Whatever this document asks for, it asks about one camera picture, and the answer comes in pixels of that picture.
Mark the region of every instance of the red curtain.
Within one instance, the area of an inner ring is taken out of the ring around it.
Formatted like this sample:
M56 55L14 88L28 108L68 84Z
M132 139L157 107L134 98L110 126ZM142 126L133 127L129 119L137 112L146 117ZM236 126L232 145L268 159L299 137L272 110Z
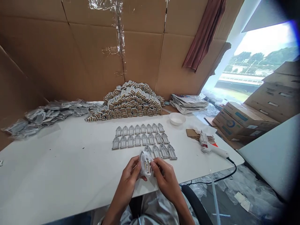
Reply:
M188 51L183 67L190 67L195 72L206 56L217 27L225 12L226 0L208 0L198 31Z

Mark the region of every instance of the power cord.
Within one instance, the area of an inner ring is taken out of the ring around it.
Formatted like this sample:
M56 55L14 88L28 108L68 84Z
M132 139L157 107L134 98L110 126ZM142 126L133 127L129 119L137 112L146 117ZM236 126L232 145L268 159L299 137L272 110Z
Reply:
M232 176L232 175L237 171L237 166L235 165L234 161L232 161L229 157L227 157L226 159L227 159L229 162L231 162L231 163L235 166L234 171L233 171L231 174L227 175L227 176L224 176L224 177L222 177L222 178L220 178L220 179L215 180L214 182L218 182L218 181L220 181L220 180L224 180L224 179L226 179L226 178ZM190 186L191 184L198 184L198 183L211 184L211 182L209 182L209 183L205 183L205 182L196 182L196 183L192 183L192 180L191 180L191 183L187 184L187 186Z

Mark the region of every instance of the small white bowl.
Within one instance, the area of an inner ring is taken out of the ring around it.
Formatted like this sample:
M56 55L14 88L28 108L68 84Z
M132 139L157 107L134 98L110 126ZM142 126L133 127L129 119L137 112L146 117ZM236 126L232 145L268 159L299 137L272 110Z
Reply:
M169 115L169 118L170 118L171 124L173 124L175 126L179 126L179 125L183 124L184 122L186 122L186 120L187 120L184 115L177 113L177 112L171 113Z

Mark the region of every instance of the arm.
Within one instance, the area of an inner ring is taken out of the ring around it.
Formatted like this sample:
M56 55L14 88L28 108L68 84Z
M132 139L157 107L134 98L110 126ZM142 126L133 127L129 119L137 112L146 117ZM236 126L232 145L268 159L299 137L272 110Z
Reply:
M123 170L119 185L112 199L102 225L119 224L121 216L128 206L135 187L135 182L141 170L141 162L138 156L130 159L129 163Z
M157 184L163 195L175 206L181 224L195 224L181 192L173 167L161 158L151 162Z

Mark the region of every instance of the black chair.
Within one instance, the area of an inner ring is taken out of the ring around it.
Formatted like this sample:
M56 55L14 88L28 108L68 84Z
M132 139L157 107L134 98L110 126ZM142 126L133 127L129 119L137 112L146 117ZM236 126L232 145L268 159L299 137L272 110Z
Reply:
M188 202L191 204L195 215L199 221L200 225L213 225L211 219L209 218L205 208L203 207L202 203L198 199L197 195L193 192L193 190L187 186L181 186L181 191L187 198Z

